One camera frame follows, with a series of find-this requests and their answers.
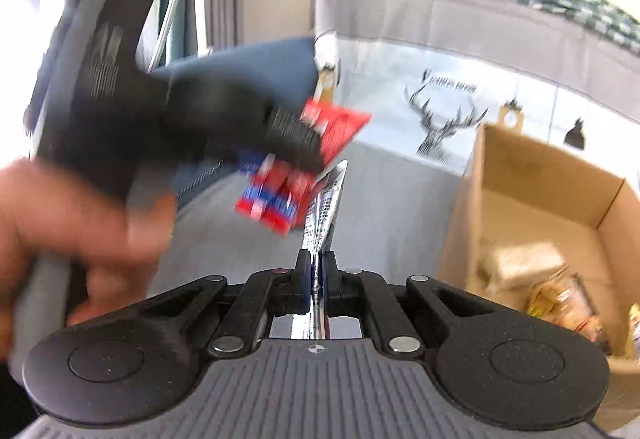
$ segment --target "human hand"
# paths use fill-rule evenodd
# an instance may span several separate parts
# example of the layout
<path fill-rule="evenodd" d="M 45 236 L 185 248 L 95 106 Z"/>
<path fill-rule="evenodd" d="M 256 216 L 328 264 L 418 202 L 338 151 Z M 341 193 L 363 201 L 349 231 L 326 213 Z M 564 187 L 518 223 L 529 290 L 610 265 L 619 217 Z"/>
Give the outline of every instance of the human hand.
<path fill-rule="evenodd" d="M 14 303 L 30 261 L 49 252 L 80 259 L 89 299 L 69 325 L 145 297 L 171 242 L 175 198 L 148 212 L 128 212 L 81 179 L 38 161 L 0 170 L 0 359 L 12 345 Z"/>

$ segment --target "zipper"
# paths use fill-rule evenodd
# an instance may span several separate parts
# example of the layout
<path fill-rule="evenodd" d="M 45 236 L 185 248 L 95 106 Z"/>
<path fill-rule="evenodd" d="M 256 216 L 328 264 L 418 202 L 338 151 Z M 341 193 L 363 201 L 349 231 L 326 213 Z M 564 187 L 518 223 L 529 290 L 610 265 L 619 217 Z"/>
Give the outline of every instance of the zipper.
<path fill-rule="evenodd" d="M 191 190 L 200 186 L 204 181 L 213 177 L 220 167 L 223 165 L 223 161 L 218 161 L 212 168 L 209 168 L 203 174 L 200 174 L 197 178 L 191 181 L 188 185 L 183 186 L 178 192 L 177 198 L 180 200 L 183 196 L 187 195 Z"/>

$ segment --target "red snack package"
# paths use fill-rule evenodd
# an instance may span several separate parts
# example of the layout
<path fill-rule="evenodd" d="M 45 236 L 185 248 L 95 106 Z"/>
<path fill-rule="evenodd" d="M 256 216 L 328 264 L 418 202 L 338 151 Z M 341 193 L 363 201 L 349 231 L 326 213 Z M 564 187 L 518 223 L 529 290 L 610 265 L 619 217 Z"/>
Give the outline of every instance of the red snack package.
<path fill-rule="evenodd" d="M 319 104 L 313 99 L 307 100 L 300 115 L 300 120 L 321 134 L 320 154 L 325 166 L 340 154 L 370 119 L 370 114 L 330 104 Z M 277 170 L 274 175 L 278 180 L 284 171 L 281 164 L 282 161 L 273 161 L 269 165 L 270 171 Z M 297 226 L 300 221 L 304 222 L 306 209 L 313 199 L 314 192 L 322 186 L 314 188 L 315 175 L 292 170 L 290 167 L 286 180 L 279 185 L 275 195 L 264 194 L 265 181 L 265 175 L 258 172 L 242 194 L 236 210 L 253 219 L 260 219 L 277 233 L 286 235 L 293 226 Z M 268 191 L 273 192 L 271 188 L 275 182 L 271 180 Z"/>

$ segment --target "black lamp print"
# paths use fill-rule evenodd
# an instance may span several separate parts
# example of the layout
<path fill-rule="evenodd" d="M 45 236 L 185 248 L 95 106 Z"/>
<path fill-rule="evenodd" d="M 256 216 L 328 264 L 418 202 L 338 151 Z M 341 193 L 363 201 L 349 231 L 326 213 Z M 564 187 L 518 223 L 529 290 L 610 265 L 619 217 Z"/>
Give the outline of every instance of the black lamp print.
<path fill-rule="evenodd" d="M 566 133 L 564 142 L 569 146 L 573 146 L 574 148 L 578 148 L 579 150 L 584 150 L 584 134 L 582 133 L 583 128 L 584 121 L 581 118 L 575 120 L 574 128 Z"/>

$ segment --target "cardboard box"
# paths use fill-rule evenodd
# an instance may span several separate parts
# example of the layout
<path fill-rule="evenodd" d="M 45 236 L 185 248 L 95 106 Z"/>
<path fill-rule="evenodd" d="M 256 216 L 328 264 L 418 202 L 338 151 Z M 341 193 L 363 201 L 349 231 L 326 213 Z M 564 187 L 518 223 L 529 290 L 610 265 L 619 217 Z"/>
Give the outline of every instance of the cardboard box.
<path fill-rule="evenodd" d="M 480 249 L 540 241 L 553 242 L 570 272 L 582 277 L 614 354 L 622 354 L 628 310 L 640 303 L 640 200 L 625 180 L 559 148 L 481 126 L 438 278 L 524 310 L 529 289 L 487 295 Z M 607 431 L 640 415 L 640 363 L 612 357 L 609 366 L 609 390 L 596 416 Z"/>

